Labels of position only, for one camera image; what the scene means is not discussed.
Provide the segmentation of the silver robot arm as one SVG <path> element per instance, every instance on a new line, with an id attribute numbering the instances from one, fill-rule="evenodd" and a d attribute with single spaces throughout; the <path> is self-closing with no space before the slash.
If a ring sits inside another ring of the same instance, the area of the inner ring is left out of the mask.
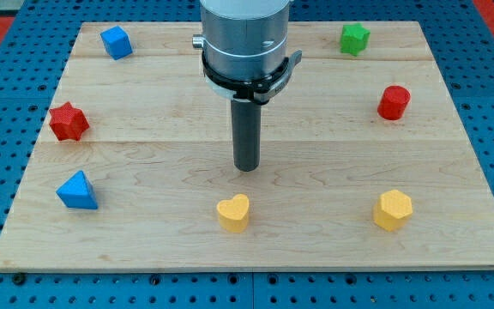
<path id="1" fill-rule="evenodd" d="M 227 99 L 266 101 L 288 83 L 302 57 L 286 56 L 289 0 L 201 0 L 206 81 Z"/>

